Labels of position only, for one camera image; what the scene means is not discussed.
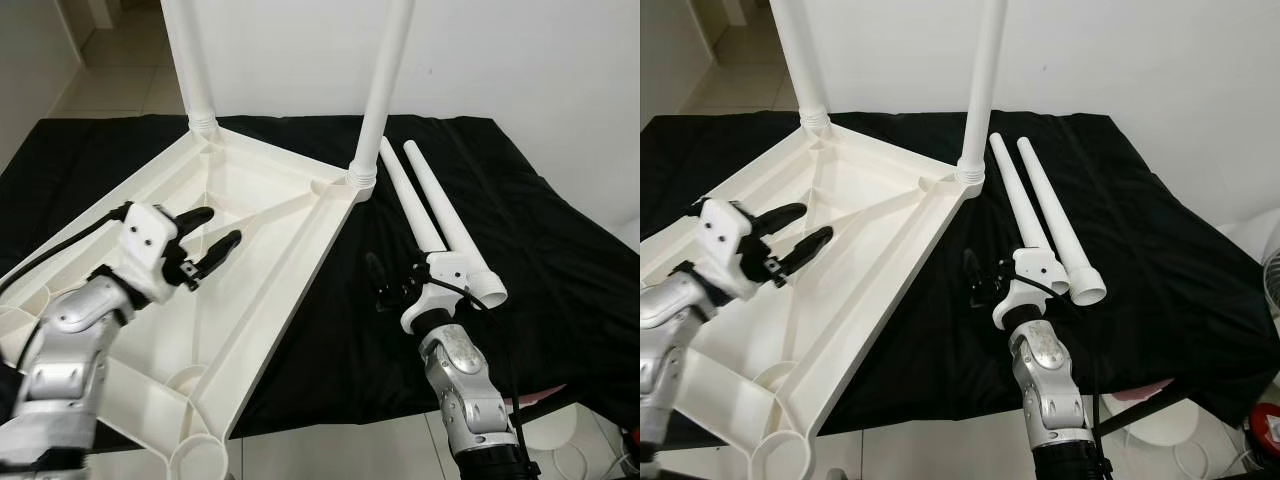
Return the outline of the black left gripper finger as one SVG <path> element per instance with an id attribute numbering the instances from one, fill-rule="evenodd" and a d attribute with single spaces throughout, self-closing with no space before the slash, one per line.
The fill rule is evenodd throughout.
<path id="1" fill-rule="evenodd" d="M 177 228 L 177 239 L 184 239 L 196 229 L 201 228 L 209 223 L 215 215 L 215 210 L 209 206 L 195 207 L 187 212 L 179 214 L 173 218 Z"/>
<path id="2" fill-rule="evenodd" d="M 772 236 L 806 215 L 805 204 L 792 202 L 755 216 L 755 236 Z"/>
<path id="3" fill-rule="evenodd" d="M 195 264 L 195 275 L 209 276 L 212 274 L 230 257 L 232 251 L 241 244 L 242 239 L 241 230 L 230 230 L 227 236 L 214 242 L 206 250 L 205 256 Z"/>
<path id="4" fill-rule="evenodd" d="M 785 275 L 792 275 L 808 265 L 835 237 L 832 227 L 822 227 L 805 236 L 778 264 Z"/>

